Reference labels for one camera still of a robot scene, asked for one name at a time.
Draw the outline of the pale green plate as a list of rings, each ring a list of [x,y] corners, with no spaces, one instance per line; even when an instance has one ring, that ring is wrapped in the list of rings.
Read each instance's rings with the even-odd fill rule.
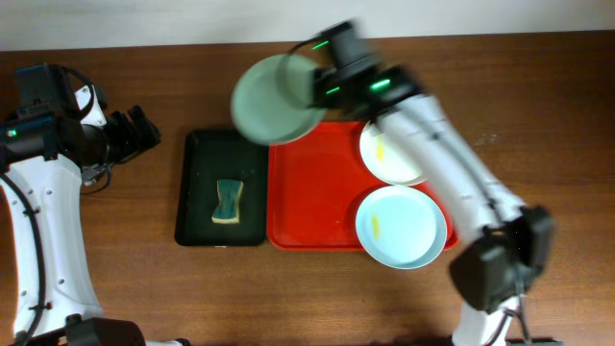
[[[311,103],[317,63],[304,57],[276,55],[257,62],[237,82],[232,119],[247,139],[283,145],[306,136],[326,111]]]

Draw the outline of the green and yellow sponge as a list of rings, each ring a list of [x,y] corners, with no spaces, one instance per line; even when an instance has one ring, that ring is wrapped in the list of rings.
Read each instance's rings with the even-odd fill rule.
[[[239,204],[244,184],[238,180],[221,179],[216,183],[218,204],[211,220],[214,224],[238,224],[240,222]]]

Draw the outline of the light blue plate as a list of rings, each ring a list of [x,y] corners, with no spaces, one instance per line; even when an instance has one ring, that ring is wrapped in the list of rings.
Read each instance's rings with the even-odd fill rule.
[[[357,209],[355,229],[371,258],[402,270],[433,262],[448,237],[445,215],[434,200],[400,185],[379,188],[365,197]]]

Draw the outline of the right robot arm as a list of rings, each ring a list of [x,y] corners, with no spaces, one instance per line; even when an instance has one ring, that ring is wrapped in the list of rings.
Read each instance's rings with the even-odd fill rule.
[[[520,344],[534,345],[525,296],[544,273],[554,218],[511,192],[456,131],[437,98],[400,65],[386,66],[352,21],[307,40],[323,54],[310,106],[368,118],[416,162],[449,210],[465,248],[449,273],[463,300],[449,345],[505,345],[518,321]]]

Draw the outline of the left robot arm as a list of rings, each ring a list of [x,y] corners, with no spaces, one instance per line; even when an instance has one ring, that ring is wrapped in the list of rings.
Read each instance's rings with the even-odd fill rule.
[[[20,106],[1,125],[1,189],[11,214],[17,345],[144,345],[136,323],[105,317],[89,276],[80,218],[85,185],[157,146],[141,107],[105,115],[99,88],[74,69],[15,72]]]

